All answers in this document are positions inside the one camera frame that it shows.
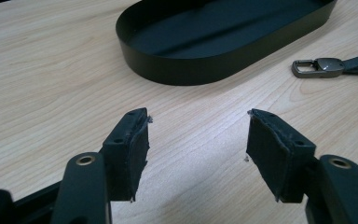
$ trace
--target black plastic tray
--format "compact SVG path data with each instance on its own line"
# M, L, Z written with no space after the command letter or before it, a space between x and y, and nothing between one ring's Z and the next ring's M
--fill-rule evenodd
M337 0L143 0L116 29L138 75L169 85L229 77L322 26Z

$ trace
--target screw hole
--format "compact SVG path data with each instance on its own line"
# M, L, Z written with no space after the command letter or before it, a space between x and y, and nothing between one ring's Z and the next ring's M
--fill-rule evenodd
M76 217L69 224L87 224L88 220L86 217Z
M113 140L113 142L114 143L123 143L123 139L121 139L121 138L118 138L118 139L115 139L115 140Z
M77 159L76 164L77 165L89 165L89 164L92 164L94 161L95 161L95 157L84 156L84 157Z
M351 165L344 160L338 158L332 158L329 160L331 164L341 169L351 169Z
M295 143L299 146L304 146L305 143L303 141L295 141Z

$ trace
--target metal clip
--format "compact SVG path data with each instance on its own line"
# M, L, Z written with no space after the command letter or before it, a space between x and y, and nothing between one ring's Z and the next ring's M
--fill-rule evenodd
M300 71L298 67L312 67L314 71ZM339 77L344 71L344 63L336 58L294 61L292 72L296 77Z

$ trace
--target wooden table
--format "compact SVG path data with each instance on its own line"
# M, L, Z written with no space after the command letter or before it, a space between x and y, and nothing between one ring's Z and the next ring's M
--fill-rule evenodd
M151 148L136 203L115 223L306 223L275 203L245 162L247 111L275 113L317 146L358 163L358 77L298 79L292 61L358 56L358 1L338 0L322 28L222 81L157 84L125 64L115 24L136 0L0 4L0 189L18 200L98 151L130 110L147 107Z

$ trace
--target wood grain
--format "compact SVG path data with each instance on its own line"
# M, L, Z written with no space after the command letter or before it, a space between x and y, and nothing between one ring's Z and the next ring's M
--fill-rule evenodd
M358 1L322 28L222 81L160 85L123 61L115 31L131 1L0 4L0 189L18 200L98 151L129 110L147 107L151 149L136 203L115 223L306 223L305 204L275 203L245 162L251 108L278 114L317 146L358 163L358 77L297 79L293 60L358 55Z

